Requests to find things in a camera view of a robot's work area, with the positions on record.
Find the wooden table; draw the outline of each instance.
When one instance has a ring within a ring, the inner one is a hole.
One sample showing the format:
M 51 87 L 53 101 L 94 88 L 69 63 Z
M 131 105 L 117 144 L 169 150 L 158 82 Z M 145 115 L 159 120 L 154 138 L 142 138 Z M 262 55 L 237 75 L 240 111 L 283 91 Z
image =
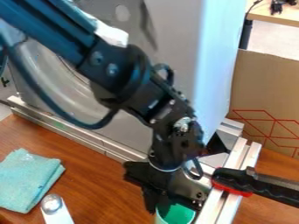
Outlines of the wooden table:
M 152 223 L 140 189 L 122 180 L 122 166 L 23 118 L 11 115 L 0 122 L 0 160 L 12 150 L 26 148 L 49 158 L 60 158 L 66 172 L 49 193 L 61 195 L 75 221 L 95 223 Z M 257 171 L 299 181 L 299 161 L 262 150 Z M 39 206 L 28 214 L 0 208 L 0 223 L 44 223 Z M 270 199 L 243 199 L 234 224 L 299 223 L 299 210 Z
M 249 9 L 255 1 L 256 0 L 247 0 L 247 9 Z M 270 12 L 271 2 L 271 0 L 263 0 L 261 3 L 255 5 L 247 19 L 299 27 L 299 4 L 295 6 L 284 4 L 282 6 L 282 14 L 275 13 L 272 16 Z

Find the white machine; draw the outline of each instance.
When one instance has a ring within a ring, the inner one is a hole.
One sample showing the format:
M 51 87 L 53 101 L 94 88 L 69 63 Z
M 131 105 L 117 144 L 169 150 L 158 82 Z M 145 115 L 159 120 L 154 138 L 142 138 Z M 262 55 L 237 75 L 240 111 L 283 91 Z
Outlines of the white machine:
M 261 146 L 247 145 L 243 124 L 225 119 L 229 109 L 234 63 L 243 25 L 246 1 L 240 0 L 74 0 L 85 12 L 129 34 L 153 61 L 163 61 L 176 72 L 175 87 L 182 90 L 196 111 L 208 144 L 217 133 L 230 153 L 200 159 L 204 177 L 188 179 L 194 193 L 208 193 L 195 223 L 231 223 L 241 196 L 212 188 L 215 167 L 245 169 L 255 166 Z M 89 80 L 39 42 L 27 39 L 20 57 L 32 77 L 65 111 L 86 123 L 107 113 L 94 98 Z M 18 70 L 10 67 L 18 96 L 8 102 L 13 113 L 86 145 L 121 163 L 148 156 L 152 131 L 126 112 L 105 128 L 86 130 L 64 121 L 28 87 Z

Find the metal frame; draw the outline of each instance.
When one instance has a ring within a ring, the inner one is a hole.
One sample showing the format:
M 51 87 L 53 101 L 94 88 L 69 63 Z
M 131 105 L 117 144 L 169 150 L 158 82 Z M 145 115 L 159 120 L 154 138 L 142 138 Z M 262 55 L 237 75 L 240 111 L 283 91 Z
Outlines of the metal frame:
M 92 150 L 105 154 L 107 157 L 120 163 L 128 160 L 140 161 L 147 157 L 145 153 L 133 150 L 128 146 L 117 143 L 116 141 L 101 136 L 93 131 L 78 128 L 57 116 L 29 106 L 16 96 L 11 96 L 8 99 L 8 102 L 11 106 L 11 111 L 14 114 L 22 116 L 25 119 L 60 134 L 61 136 L 83 144 Z M 251 146 L 248 146 L 247 140 L 241 137 L 243 127 L 244 126 L 239 122 L 225 119 L 217 130 L 223 138 L 226 137 L 226 143 L 232 146 L 231 153 L 227 160 L 224 161 L 224 167 L 245 169 L 248 165 L 254 167 L 257 162 L 261 145 L 258 143 L 252 143 Z M 204 191 L 208 191 L 209 194 L 203 209 L 194 223 L 231 223 L 242 197 L 227 194 L 223 191 L 212 188 L 210 177 L 215 168 L 208 164 L 201 164 L 205 176 L 199 181 L 189 179 L 192 182 L 190 184 L 195 187 L 194 189 L 201 188 Z

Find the desk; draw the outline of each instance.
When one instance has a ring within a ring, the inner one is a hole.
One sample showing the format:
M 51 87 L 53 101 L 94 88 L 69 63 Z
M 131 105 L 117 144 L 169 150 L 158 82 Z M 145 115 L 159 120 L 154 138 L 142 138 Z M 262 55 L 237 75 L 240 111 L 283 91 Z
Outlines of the desk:
M 247 0 L 247 10 L 256 0 Z M 248 14 L 248 20 L 260 20 L 264 22 L 279 24 L 279 25 L 292 25 L 299 27 L 299 4 L 290 6 L 284 4 L 282 6 L 282 14 L 275 13 L 273 16 L 270 12 L 271 0 L 263 0 L 261 3 L 255 5 Z
M 255 1 L 256 0 L 247 0 L 246 11 L 248 11 Z M 246 50 L 248 47 L 250 33 L 253 27 L 253 20 L 299 27 L 299 4 L 295 6 L 284 4 L 282 6 L 282 14 L 275 13 L 272 16 L 270 11 L 271 2 L 272 0 L 263 0 L 250 10 L 247 19 L 244 21 L 243 31 L 240 38 L 240 49 Z
M 0 122 L 0 143 L 0 160 L 20 147 L 44 157 L 62 159 L 66 172 L 50 193 L 64 198 L 75 223 L 152 223 L 140 189 L 122 180 L 122 166 L 114 160 L 16 115 Z M 299 180 L 299 161 L 262 150 L 257 171 Z M 296 208 L 254 195 L 242 200 L 234 224 L 298 222 Z M 36 206 L 28 214 L 0 208 L 0 223 L 44 222 Z
M 76 224 L 151 223 L 139 187 L 122 179 L 122 166 L 114 160 L 16 115 L 0 122 L 0 144 L 0 160 L 21 147 L 62 160 L 66 171 L 49 193 L 63 197 Z M 38 205 L 28 214 L 0 208 L 0 223 L 44 220 Z

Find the cardboard box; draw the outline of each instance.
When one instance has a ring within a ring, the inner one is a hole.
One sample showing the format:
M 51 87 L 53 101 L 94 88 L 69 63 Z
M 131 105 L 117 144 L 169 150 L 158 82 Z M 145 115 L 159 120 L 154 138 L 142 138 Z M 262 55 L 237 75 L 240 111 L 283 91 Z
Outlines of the cardboard box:
M 244 137 L 299 159 L 299 61 L 239 50 L 228 118 Z

